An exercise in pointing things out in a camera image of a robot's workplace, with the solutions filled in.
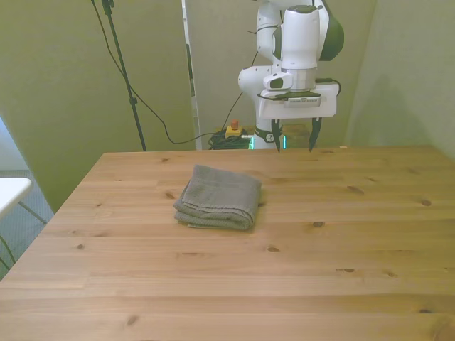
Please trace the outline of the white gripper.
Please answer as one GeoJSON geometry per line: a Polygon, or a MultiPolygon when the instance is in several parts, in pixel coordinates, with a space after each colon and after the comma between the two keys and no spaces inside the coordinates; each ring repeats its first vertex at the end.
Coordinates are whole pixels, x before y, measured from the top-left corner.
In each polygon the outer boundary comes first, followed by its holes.
{"type": "MultiPolygon", "coordinates": [[[[261,119],[312,119],[309,151],[319,137],[322,118],[333,117],[337,112],[338,83],[319,83],[304,92],[263,90],[259,98],[258,113],[261,119]]],[[[281,151],[282,125],[272,120],[272,135],[277,151],[281,151]]]]}

